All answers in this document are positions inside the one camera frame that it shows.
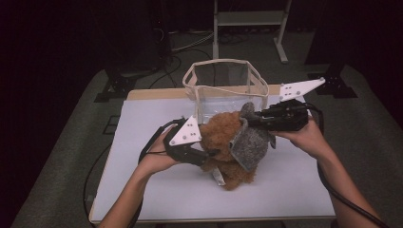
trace gray carpet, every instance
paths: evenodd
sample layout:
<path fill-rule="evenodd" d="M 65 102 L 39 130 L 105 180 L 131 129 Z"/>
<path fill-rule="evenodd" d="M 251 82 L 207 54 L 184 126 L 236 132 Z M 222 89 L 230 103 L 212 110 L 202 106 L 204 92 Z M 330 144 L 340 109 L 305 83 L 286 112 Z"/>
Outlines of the gray carpet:
<path fill-rule="evenodd" d="M 234 46 L 220 46 L 221 58 L 244 59 L 260 72 L 269 84 L 291 83 L 308 80 L 307 73 L 320 72 L 326 66 L 305 66 L 304 60 L 313 33 L 286 32 L 284 49 L 289 64 L 283 65 L 273 44 L 274 33 L 242 36 L 245 42 Z M 177 48 L 200 39 L 190 34 L 172 35 L 172 45 Z M 194 47 L 212 55 L 211 45 Z M 207 55 L 188 50 L 175 54 L 182 62 L 172 73 L 176 84 L 182 86 L 182 77 L 194 62 L 207 60 Z M 179 65 L 172 59 L 167 70 Z M 164 75 L 142 78 L 136 88 L 148 88 Z M 311 92 L 305 99 L 323 110 L 325 137 L 352 175 L 359 189 L 391 227 L 403 224 L 403 132 L 382 103 L 370 90 L 365 78 L 346 66 L 342 78 L 351 86 L 358 98 L 334 99 Z M 106 84 L 106 74 L 100 71 L 87 86 L 79 103 L 60 135 L 59 141 L 12 227 L 90 227 L 82 203 L 86 175 L 98 156 L 112 142 L 113 136 L 104 133 L 109 118 L 119 115 L 123 99 L 108 103 L 94 103 L 96 95 Z M 172 87 L 168 77 L 153 87 Z M 86 207 L 96 189 L 106 162 L 107 151 L 98 160 L 89 176 Z M 329 219 L 285 220 L 289 228 L 330 227 Z M 136 227 L 153 227 L 139 224 Z M 214 223 L 168 224 L 168 228 L 217 227 Z M 280 227 L 278 222 L 228 223 L 225 227 Z"/>

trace white tabletop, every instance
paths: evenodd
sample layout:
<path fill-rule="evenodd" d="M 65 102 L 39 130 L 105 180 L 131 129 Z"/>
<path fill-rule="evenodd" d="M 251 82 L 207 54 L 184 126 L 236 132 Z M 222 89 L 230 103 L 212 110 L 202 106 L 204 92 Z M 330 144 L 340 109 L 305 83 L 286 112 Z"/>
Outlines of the white tabletop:
<path fill-rule="evenodd" d="M 278 102 L 270 96 L 269 104 Z M 90 220 L 102 220 L 159 126 L 194 112 L 187 98 L 125 101 Z M 255 181 L 233 191 L 217 186 L 196 165 L 178 164 L 154 175 L 145 190 L 142 221 L 213 221 L 333 217 L 316 161 L 278 138 L 260 161 Z"/>

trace metal stand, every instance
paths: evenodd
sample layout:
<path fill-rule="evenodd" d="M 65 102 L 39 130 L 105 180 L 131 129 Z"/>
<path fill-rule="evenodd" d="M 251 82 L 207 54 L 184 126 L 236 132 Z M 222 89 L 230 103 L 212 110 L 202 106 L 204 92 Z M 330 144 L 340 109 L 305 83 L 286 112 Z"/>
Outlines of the metal stand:
<path fill-rule="evenodd" d="M 340 77 L 344 63 L 330 64 L 325 73 L 308 74 L 310 79 L 323 77 L 326 83 L 315 89 L 318 95 L 333 95 L 335 98 L 356 98 L 356 94 L 351 87 L 348 87 Z"/>
<path fill-rule="evenodd" d="M 287 64 L 288 59 L 281 42 L 291 2 L 292 0 L 287 1 L 285 10 L 219 12 L 218 0 L 214 0 L 213 59 L 219 59 L 219 27 L 280 25 L 278 37 L 274 38 L 274 42 L 281 62 Z"/>
<path fill-rule="evenodd" d="M 107 103 L 109 99 L 126 98 L 128 92 L 136 85 L 137 79 L 122 76 L 114 66 L 107 66 L 105 71 L 108 81 L 103 91 L 97 94 L 94 103 Z"/>

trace white metal frame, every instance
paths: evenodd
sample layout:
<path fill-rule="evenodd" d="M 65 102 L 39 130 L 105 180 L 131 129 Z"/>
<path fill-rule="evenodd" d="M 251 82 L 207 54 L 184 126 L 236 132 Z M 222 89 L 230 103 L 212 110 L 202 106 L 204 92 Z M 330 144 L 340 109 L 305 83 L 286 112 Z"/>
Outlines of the white metal frame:
<path fill-rule="evenodd" d="M 274 42 L 281 62 L 287 64 L 288 59 L 281 42 L 291 2 L 292 0 L 287 0 L 285 10 L 219 12 L 218 0 L 214 0 L 213 59 L 219 59 L 219 27 L 280 25 L 278 37 L 274 38 Z"/>
<path fill-rule="evenodd" d="M 311 81 L 281 84 L 279 88 L 279 100 L 285 102 L 303 96 L 326 82 L 324 78 Z"/>
<path fill-rule="evenodd" d="M 187 143 L 196 143 L 202 140 L 202 134 L 199 130 L 198 120 L 195 116 L 189 117 L 186 123 L 181 127 L 178 133 L 169 142 L 170 145 L 182 145 Z"/>

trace plush toy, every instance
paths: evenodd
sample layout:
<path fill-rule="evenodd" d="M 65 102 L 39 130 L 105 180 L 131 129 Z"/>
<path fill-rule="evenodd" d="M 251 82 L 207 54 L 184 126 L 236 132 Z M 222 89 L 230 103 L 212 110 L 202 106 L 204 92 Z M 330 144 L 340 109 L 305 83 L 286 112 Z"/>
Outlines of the plush toy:
<path fill-rule="evenodd" d="M 265 156 L 268 143 L 275 138 L 267 130 L 249 127 L 245 118 L 255 116 L 252 103 L 245 104 L 241 111 L 223 112 L 213 116 L 200 126 L 201 147 L 204 151 L 216 152 L 201 166 L 203 171 L 220 171 L 226 190 L 233 190 L 241 183 L 254 180 L 259 161 Z"/>

